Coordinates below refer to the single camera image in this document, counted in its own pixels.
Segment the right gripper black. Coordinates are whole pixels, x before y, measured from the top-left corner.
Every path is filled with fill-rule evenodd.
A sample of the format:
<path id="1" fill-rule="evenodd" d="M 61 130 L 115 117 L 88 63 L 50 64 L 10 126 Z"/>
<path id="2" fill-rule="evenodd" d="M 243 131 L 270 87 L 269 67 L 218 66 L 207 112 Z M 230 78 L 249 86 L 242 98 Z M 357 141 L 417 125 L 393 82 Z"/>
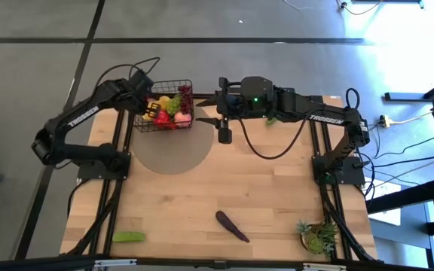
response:
<path id="1" fill-rule="evenodd" d="M 197 107 L 217 106 L 217 112 L 229 119 L 256 119 L 270 115 L 274 101 L 274 85 L 269 79 L 260 76 L 245 77 L 240 82 L 230 82 L 219 78 L 221 91 L 211 96 Z M 221 120 L 216 117 L 198 117 L 195 119 L 208 123 L 215 128 L 221 127 Z"/>

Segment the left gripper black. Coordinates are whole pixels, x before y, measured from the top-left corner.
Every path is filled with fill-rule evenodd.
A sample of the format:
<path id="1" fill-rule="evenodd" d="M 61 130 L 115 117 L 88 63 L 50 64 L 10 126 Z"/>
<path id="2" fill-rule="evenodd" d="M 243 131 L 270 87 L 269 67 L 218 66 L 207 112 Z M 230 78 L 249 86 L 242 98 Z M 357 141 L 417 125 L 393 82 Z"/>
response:
<path id="1" fill-rule="evenodd" d="M 133 113 L 145 113 L 147 118 L 156 118 L 160 113 L 161 105 L 156 101 L 148 102 L 153 85 L 153 80 L 143 70 L 137 70 L 129 80 L 124 82 L 126 93 L 121 97 L 122 108 Z M 147 108 L 155 110 L 146 112 Z"/>

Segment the red apple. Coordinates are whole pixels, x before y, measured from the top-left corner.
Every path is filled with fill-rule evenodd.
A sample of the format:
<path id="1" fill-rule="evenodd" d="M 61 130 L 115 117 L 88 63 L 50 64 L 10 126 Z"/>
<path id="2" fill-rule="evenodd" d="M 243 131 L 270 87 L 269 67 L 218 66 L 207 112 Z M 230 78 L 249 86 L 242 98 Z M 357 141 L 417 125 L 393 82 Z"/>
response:
<path id="1" fill-rule="evenodd" d="M 153 123 L 160 130 L 176 129 L 176 124 L 166 111 L 159 111 Z"/>

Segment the green grapes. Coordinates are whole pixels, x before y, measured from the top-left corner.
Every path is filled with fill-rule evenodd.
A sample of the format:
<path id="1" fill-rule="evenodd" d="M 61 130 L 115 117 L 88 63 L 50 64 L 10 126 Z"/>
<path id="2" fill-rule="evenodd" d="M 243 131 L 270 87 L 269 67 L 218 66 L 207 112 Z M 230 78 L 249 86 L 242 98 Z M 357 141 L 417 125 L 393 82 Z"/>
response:
<path id="1" fill-rule="evenodd" d="M 174 116 L 181 109 L 182 98 L 180 95 L 175 95 L 167 102 L 166 111 L 169 116 Z"/>

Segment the dark red grapes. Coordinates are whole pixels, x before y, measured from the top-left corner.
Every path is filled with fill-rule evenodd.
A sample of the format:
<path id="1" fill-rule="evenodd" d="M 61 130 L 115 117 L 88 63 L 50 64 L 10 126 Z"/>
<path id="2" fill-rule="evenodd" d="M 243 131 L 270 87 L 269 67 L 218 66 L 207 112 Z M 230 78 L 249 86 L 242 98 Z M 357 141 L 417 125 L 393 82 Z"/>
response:
<path id="1" fill-rule="evenodd" d="M 182 85 L 179 86 L 178 90 L 181 97 L 181 103 L 180 103 L 181 112 L 183 114 L 190 114 L 191 106 L 193 104 L 192 87 L 188 85 Z"/>

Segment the pink peach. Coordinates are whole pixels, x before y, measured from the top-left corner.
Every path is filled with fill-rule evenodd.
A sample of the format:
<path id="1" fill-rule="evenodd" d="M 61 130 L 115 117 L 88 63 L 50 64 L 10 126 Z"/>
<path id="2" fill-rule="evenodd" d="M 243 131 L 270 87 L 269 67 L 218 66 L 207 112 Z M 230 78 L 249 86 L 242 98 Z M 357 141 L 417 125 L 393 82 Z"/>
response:
<path id="1" fill-rule="evenodd" d="M 178 111 L 174 115 L 174 124 L 177 128 L 185 128 L 190 127 L 192 125 L 192 116 L 191 114 L 184 114 L 181 111 Z"/>

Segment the purple eggplant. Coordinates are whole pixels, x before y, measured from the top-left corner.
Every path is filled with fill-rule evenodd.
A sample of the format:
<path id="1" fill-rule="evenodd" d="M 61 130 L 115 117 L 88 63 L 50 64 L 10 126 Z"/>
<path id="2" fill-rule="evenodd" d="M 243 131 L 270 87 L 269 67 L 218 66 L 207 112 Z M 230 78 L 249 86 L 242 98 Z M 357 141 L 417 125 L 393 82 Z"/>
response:
<path id="1" fill-rule="evenodd" d="M 239 228 L 223 211 L 217 211 L 215 213 L 215 218 L 227 231 L 234 234 L 239 240 L 250 243 L 249 238 L 239 230 Z"/>

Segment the green pickle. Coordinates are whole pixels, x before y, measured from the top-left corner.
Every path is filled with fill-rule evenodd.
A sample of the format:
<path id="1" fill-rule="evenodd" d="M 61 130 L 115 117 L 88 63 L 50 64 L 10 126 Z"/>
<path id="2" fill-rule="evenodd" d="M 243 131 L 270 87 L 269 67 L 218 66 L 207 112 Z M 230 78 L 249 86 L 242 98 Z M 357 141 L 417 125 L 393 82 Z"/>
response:
<path id="1" fill-rule="evenodd" d="M 113 242 L 144 242 L 146 235 L 138 231 L 118 231 L 112 236 Z"/>

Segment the grey round mat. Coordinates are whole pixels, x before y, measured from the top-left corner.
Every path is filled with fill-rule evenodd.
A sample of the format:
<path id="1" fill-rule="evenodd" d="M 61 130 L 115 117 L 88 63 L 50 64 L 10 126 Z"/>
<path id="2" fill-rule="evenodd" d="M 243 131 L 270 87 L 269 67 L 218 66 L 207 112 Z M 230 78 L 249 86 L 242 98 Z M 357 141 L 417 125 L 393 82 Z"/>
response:
<path id="1" fill-rule="evenodd" d="M 215 128 L 194 121 L 191 128 L 133 133 L 131 150 L 152 172 L 176 175 L 201 164 L 209 154 Z"/>

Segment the potted succulent plant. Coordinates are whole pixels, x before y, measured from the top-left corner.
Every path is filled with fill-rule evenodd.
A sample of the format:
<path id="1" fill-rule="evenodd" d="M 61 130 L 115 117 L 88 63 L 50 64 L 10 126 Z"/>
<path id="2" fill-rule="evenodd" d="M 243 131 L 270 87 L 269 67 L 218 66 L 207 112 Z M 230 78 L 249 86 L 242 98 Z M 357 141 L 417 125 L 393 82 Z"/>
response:
<path id="1" fill-rule="evenodd" d="M 335 251 L 338 227 L 334 222 L 321 221 L 309 224 L 299 221 L 296 232 L 300 236 L 302 245 L 311 254 L 324 254 L 327 258 Z"/>

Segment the white box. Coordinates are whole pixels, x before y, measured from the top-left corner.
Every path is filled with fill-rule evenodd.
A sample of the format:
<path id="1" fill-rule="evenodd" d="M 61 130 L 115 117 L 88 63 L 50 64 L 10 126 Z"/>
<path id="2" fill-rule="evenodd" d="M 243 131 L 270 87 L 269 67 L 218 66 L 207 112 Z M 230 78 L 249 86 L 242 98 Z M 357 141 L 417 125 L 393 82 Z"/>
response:
<path id="1" fill-rule="evenodd" d="M 384 181 L 375 179 L 371 184 L 371 179 L 365 177 L 365 185 L 362 192 L 365 193 L 365 199 L 371 200 L 381 196 L 386 196 L 391 193 L 400 192 L 402 187 L 399 184 L 385 183 Z M 375 221 L 384 222 L 386 224 L 400 226 L 401 225 L 401 209 L 391 209 L 383 212 L 369 214 L 368 217 Z"/>

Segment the black aluminium rail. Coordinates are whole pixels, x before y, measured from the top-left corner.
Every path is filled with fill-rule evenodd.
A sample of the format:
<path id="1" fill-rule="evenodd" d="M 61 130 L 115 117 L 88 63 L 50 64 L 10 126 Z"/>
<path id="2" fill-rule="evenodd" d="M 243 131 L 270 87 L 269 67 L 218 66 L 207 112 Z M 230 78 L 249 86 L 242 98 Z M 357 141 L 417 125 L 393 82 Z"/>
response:
<path id="1" fill-rule="evenodd" d="M 127 153 L 129 157 L 131 157 L 131 153 L 129 152 L 129 145 L 130 140 L 133 133 L 133 121 L 135 114 L 134 113 L 126 113 L 125 116 L 127 117 L 125 121 L 125 133 L 124 133 L 124 139 L 122 144 L 122 150 Z M 115 225 L 117 220 L 117 214 L 118 214 L 118 206 L 119 201 L 121 198 L 121 191 L 124 185 L 124 179 L 118 179 L 115 181 L 115 186 L 112 192 L 112 209 L 109 213 L 108 217 L 108 223 L 107 223 L 107 229 L 105 232 L 105 242 L 103 245 L 103 252 L 107 255 L 110 254 L 111 246 L 112 246 L 112 236 L 115 231 Z"/>
<path id="2" fill-rule="evenodd" d="M 303 263 L 321 263 L 305 261 L 273 261 L 273 260 L 205 260 L 205 259 L 157 259 L 157 258 L 112 258 L 105 254 L 92 255 L 60 255 L 57 257 L 43 257 L 23 260 L 3 260 L 0 261 L 0 271 L 71 271 L 77 269 L 87 269 L 94 265 L 96 260 L 106 259 L 137 259 L 137 265 L 146 266 L 192 266 L 207 267 L 210 269 L 230 269 L 230 268 L 282 268 L 282 269 L 302 269 Z M 333 265 L 346 266 L 348 271 L 359 267 L 382 267 L 384 262 L 380 260 L 343 260 L 337 259 L 324 262 Z"/>
<path id="3" fill-rule="evenodd" d="M 317 158 L 320 155 L 320 144 L 319 144 L 319 136 L 316 128 L 316 123 L 312 120 L 309 120 L 309 126 L 310 126 L 310 134 L 313 143 L 313 158 Z M 321 203 L 322 203 L 322 212 L 324 214 L 324 221 L 329 222 L 332 219 L 326 210 L 325 203 L 323 201 L 321 201 Z M 335 245 L 333 245 L 332 247 L 333 250 L 328 253 L 329 260 L 334 260 L 337 257 Z"/>
<path id="4" fill-rule="evenodd" d="M 114 133 L 112 136 L 112 146 L 116 147 L 116 148 L 118 147 L 118 141 L 120 139 L 121 126 L 122 126 L 123 119 L 124 119 L 124 111 L 118 111 L 118 115 L 117 115 L 116 122 L 115 122 L 115 129 L 114 129 Z M 103 211 L 107 205 L 107 200 L 109 197 L 109 195 L 108 195 L 109 194 L 109 186 L 110 186 L 110 180 L 104 179 L 102 181 L 102 190 L 100 193 L 99 205 L 98 205 L 98 209 L 96 212 L 96 220 L 94 223 L 96 225 L 96 229 L 95 229 L 95 232 L 92 235 L 92 239 L 90 240 L 90 243 L 88 245 L 88 254 L 95 254 L 96 250 L 97 250 L 101 226 L 103 225 L 103 222 L 105 221 L 105 218 L 103 217 Z"/>
<path id="5" fill-rule="evenodd" d="M 330 151 L 332 149 L 332 141 L 329 134 L 329 128 L 328 125 L 325 123 L 321 124 L 322 128 L 322 136 L 323 141 L 325 145 L 325 150 Z M 344 211 L 343 211 L 343 205 L 341 201 L 341 192 L 339 188 L 338 181 L 335 176 L 333 176 L 334 181 L 331 185 L 331 192 L 332 192 L 332 202 L 334 203 L 334 209 L 337 212 L 338 217 L 341 219 L 340 222 L 335 222 L 339 226 L 340 230 L 340 237 L 341 237 L 341 245 L 342 245 L 342 251 L 344 254 L 344 259 L 346 260 L 352 260 L 353 259 L 353 252 L 352 248 L 350 247 L 347 238 L 344 233 L 342 233 L 341 226 L 346 225 L 345 217 L 344 217 Z"/>
<path id="6" fill-rule="evenodd" d="M 161 96 L 168 96 L 170 98 L 173 98 L 176 94 L 175 93 L 153 93 L 153 94 L 147 94 L 145 96 L 146 99 L 154 99 L 159 100 Z M 213 94 L 211 93 L 196 93 L 193 95 L 194 99 L 209 99 L 213 97 Z M 312 100 L 313 102 L 323 102 L 324 98 L 322 96 L 304 96 L 304 98 L 308 98 L 309 100 Z"/>

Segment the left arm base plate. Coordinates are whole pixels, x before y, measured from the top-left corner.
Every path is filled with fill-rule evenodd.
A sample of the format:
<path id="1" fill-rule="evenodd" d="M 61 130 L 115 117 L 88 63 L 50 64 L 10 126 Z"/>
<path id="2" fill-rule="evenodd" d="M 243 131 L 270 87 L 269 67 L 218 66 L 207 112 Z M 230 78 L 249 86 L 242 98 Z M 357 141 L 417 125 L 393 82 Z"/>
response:
<path id="1" fill-rule="evenodd" d="M 84 161 L 79 165 L 78 178 L 118 180 L 126 179 L 129 175 L 131 154 L 118 152 L 118 156 L 110 163 L 100 160 Z"/>

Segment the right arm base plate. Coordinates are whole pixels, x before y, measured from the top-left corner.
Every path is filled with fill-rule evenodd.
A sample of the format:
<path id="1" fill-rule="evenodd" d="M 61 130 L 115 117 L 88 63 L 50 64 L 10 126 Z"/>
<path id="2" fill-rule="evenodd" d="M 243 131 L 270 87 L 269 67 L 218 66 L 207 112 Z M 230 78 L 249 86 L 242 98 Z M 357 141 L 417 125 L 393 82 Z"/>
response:
<path id="1" fill-rule="evenodd" d="M 326 166 L 325 157 L 312 158 L 313 176 L 317 184 L 352 184 L 362 185 L 365 176 L 362 163 L 358 157 L 346 157 L 342 162 L 333 166 Z"/>

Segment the silver bracket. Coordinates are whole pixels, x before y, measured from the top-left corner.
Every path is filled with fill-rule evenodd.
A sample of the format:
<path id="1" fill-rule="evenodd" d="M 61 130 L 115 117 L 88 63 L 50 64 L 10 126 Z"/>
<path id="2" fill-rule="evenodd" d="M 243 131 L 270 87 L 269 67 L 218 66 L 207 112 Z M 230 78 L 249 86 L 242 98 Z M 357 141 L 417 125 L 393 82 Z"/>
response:
<path id="1" fill-rule="evenodd" d="M 106 259 L 106 260 L 96 260 L 94 262 L 94 268 L 107 268 L 115 266 L 135 266 L 138 264 L 137 259 Z"/>
<path id="2" fill-rule="evenodd" d="M 302 271 L 347 271 L 347 267 L 327 263 L 303 263 Z"/>

